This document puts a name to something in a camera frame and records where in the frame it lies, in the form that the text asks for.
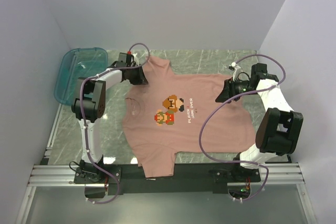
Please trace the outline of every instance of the glass panel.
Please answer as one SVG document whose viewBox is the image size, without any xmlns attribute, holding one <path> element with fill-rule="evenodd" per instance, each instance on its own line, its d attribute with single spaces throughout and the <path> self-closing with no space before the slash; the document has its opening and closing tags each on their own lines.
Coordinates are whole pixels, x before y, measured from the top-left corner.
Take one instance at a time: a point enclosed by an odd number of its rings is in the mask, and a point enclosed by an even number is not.
<svg viewBox="0 0 336 224">
<path fill-rule="evenodd" d="M 126 194 L 86 202 L 82 187 L 39 187 L 27 223 L 307 223 L 296 185 L 266 186 L 243 204 L 212 193 Z"/>
</svg>

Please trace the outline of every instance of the black mounting bracket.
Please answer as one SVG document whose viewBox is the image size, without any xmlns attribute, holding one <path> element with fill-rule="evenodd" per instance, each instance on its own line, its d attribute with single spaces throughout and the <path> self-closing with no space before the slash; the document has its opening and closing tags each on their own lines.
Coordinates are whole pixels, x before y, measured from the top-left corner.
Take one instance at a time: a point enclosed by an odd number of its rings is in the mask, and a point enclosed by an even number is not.
<svg viewBox="0 0 336 224">
<path fill-rule="evenodd" d="M 134 193 L 176 193 L 192 191 L 212 191 L 215 194 L 227 194 L 227 183 L 244 183 L 249 177 L 251 182 L 260 182 L 258 169 L 246 169 L 240 164 L 202 163 L 175 164 L 174 175 L 148 179 L 142 167 L 137 164 L 103 165 L 103 168 L 114 174 L 120 181 L 120 194 Z M 75 184 L 94 184 L 90 180 L 76 173 Z M 104 184 L 104 176 L 97 182 Z M 108 195 L 115 195 L 117 185 L 110 178 L 108 180 Z M 86 190 L 88 198 L 105 195 L 104 188 Z"/>
<path fill-rule="evenodd" d="M 134 56 L 132 54 L 119 53 L 118 61 L 112 65 L 113 68 L 134 67 Z M 142 67 L 122 70 L 122 81 L 129 80 L 132 85 L 148 84 Z"/>
</svg>

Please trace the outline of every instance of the black metal bar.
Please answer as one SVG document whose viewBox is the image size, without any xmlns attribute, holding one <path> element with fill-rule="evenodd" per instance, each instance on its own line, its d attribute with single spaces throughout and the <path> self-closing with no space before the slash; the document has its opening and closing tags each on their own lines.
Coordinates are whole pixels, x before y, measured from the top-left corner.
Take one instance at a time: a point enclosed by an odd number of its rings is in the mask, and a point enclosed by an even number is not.
<svg viewBox="0 0 336 224">
<path fill-rule="evenodd" d="M 104 165 L 104 169 L 120 178 L 120 194 L 134 193 L 175 193 L 192 191 L 212 191 L 227 193 L 227 183 L 260 182 L 259 170 L 245 169 L 239 164 L 202 163 L 175 164 L 174 175 L 169 177 L 146 178 L 143 168 L 137 164 Z M 75 184 L 88 181 L 75 176 Z M 114 195 L 117 185 L 109 179 L 109 195 Z"/>
</svg>

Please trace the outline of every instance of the cable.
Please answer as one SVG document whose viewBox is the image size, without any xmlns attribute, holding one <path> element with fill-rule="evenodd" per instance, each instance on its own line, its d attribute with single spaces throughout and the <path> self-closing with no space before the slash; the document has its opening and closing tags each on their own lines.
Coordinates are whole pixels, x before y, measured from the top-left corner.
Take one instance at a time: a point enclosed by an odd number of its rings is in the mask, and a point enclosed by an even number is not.
<svg viewBox="0 0 336 224">
<path fill-rule="evenodd" d="M 105 191 L 108 190 L 108 188 L 107 188 L 108 182 L 109 182 L 109 176 L 106 175 L 106 179 L 105 179 L 105 183 L 104 183 Z"/>
<path fill-rule="evenodd" d="M 137 45 L 142 45 L 146 48 L 147 52 L 148 52 L 148 57 L 146 59 L 146 61 L 139 65 L 139 66 L 134 66 L 134 67 L 122 67 L 122 68 L 109 68 L 107 70 L 105 70 L 104 72 L 97 74 L 96 76 L 91 76 L 88 77 L 86 79 L 84 79 L 84 81 L 82 82 L 81 86 L 80 86 L 80 96 L 79 96 L 79 102 L 80 102 L 80 112 L 81 112 L 81 116 L 83 118 L 83 122 L 84 122 L 84 136 L 85 136 L 85 149 L 87 151 L 88 154 L 88 158 L 90 160 L 90 162 L 92 163 L 92 165 L 97 168 L 98 170 L 102 171 L 103 173 L 105 173 L 106 175 L 110 176 L 111 178 L 113 178 L 113 180 L 117 183 L 117 192 L 116 194 L 109 200 L 106 201 L 94 201 L 92 199 L 88 199 L 88 201 L 92 202 L 93 204 L 106 204 L 109 203 L 111 201 L 113 201 L 120 193 L 120 184 L 119 181 L 117 180 L 117 178 L 115 176 L 113 176 L 111 173 L 109 173 L 107 170 L 104 170 L 103 168 L 99 167 L 92 159 L 91 154 L 90 154 L 90 148 L 89 148 L 89 138 L 88 138 L 88 124 L 86 122 L 86 117 L 85 117 L 85 113 L 84 113 L 84 106 L 83 106 L 83 92 L 84 92 L 84 86 L 85 83 L 89 80 L 93 80 L 96 78 L 100 78 L 102 76 L 104 76 L 105 74 L 112 72 L 112 71 L 116 71 L 116 70 L 123 70 L 123 69 L 135 69 L 135 68 L 141 68 L 144 64 L 146 64 L 150 58 L 150 50 L 149 48 L 144 44 L 144 43 L 135 43 L 134 45 L 132 45 L 129 49 L 129 52 L 132 50 L 132 48 L 134 46 Z"/>
<path fill-rule="evenodd" d="M 248 80 L 250 80 L 250 76 L 248 75 L 248 73 L 246 73 L 246 72 L 240 72 L 240 73 L 238 74 L 238 76 L 237 76 L 237 79 L 238 79 L 239 81 L 241 81 L 240 78 L 239 78 L 239 76 L 240 76 L 242 73 L 245 74 L 245 75 L 247 76 Z"/>
<path fill-rule="evenodd" d="M 240 58 L 239 60 L 236 61 L 236 64 L 241 62 L 242 60 L 246 59 L 246 58 L 249 58 L 249 57 L 252 57 L 252 56 L 260 56 L 260 57 L 264 57 L 264 58 L 267 58 L 267 59 L 270 59 L 271 61 L 275 62 L 282 70 L 282 73 L 283 73 L 283 78 L 278 82 L 278 85 L 283 83 L 283 81 L 285 80 L 286 78 L 286 71 L 284 69 L 284 67 L 279 63 L 277 62 L 275 59 L 269 57 L 269 56 L 266 56 L 266 55 L 261 55 L 261 54 L 253 54 L 253 55 L 247 55 L 247 56 L 244 56 L 242 58 Z M 224 105 L 230 103 L 231 101 L 239 98 L 239 97 L 242 97 L 244 95 L 248 95 L 248 94 L 255 94 L 255 93 L 258 93 L 258 92 L 264 92 L 264 91 L 268 91 L 268 90 L 271 90 L 273 88 L 275 88 L 276 85 L 274 86 L 271 86 L 269 88 L 266 88 L 266 89 L 260 89 L 260 90 L 254 90 L 254 91 L 248 91 L 248 92 L 245 92 L 245 93 L 241 93 L 241 94 L 238 94 L 238 95 L 235 95 L 233 97 L 231 97 L 230 99 L 226 100 L 225 102 L 223 102 L 220 106 L 218 106 L 218 108 L 216 108 L 208 117 L 207 119 L 204 121 L 202 127 L 201 127 L 201 130 L 199 132 L 199 136 L 198 136 L 198 144 L 200 145 L 200 148 L 201 148 L 201 151 L 203 152 L 203 154 L 210 158 L 211 160 L 213 161 L 216 161 L 216 162 L 219 162 L 219 163 L 223 163 L 223 164 L 239 164 L 239 163 L 246 163 L 246 164 L 253 164 L 253 165 L 257 165 L 259 167 L 262 167 L 264 169 L 266 169 L 266 176 L 265 176 L 265 180 L 264 182 L 262 183 L 262 185 L 259 187 L 259 189 L 253 194 L 251 195 L 250 197 L 246 198 L 246 199 L 243 199 L 243 201 L 245 200 L 249 200 L 249 199 L 252 199 L 253 197 L 255 197 L 256 195 L 258 195 L 261 190 L 264 188 L 265 184 L 266 184 L 266 181 L 268 179 L 268 174 L 269 174 L 269 169 L 267 166 L 265 165 L 262 165 L 262 164 L 258 164 L 257 162 L 253 162 L 253 161 L 242 161 L 242 160 L 237 160 L 237 161 L 225 161 L 225 160 L 221 160 L 221 159 L 218 159 L 218 158 L 214 158 L 214 157 L 211 157 L 209 154 L 207 154 L 207 152 L 204 150 L 203 146 L 202 146 L 202 134 L 203 134 L 203 131 L 204 131 L 204 127 L 206 126 L 207 122 L 210 120 L 210 118 L 212 118 L 212 116 L 219 110 L 221 109 Z"/>
<path fill-rule="evenodd" d="M 71 170 L 73 170 L 74 172 L 76 172 L 76 170 L 73 169 L 73 168 L 71 167 L 71 163 L 74 163 L 74 164 L 77 165 L 77 166 L 79 166 L 79 164 L 78 164 L 77 162 L 75 162 L 75 161 L 71 161 L 71 162 L 69 163 L 69 168 L 70 168 Z"/>
</svg>

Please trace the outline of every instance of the white enclosure wall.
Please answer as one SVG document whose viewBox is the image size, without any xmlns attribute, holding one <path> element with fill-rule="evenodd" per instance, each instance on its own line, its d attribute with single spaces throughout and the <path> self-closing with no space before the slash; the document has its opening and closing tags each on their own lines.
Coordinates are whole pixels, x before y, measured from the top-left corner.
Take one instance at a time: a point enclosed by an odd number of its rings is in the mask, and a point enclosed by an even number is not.
<svg viewBox="0 0 336 224">
<path fill-rule="evenodd" d="M 335 17 L 335 0 L 286 0 L 260 49 L 285 67 L 281 88 L 304 116 L 294 157 L 319 223 L 336 220 Z"/>
<path fill-rule="evenodd" d="M 71 48 L 259 49 L 285 0 L 46 0 Z"/>
<path fill-rule="evenodd" d="M 0 223 L 15 222 L 32 167 L 43 157 L 68 49 L 43 0 L 0 0 Z"/>
</svg>

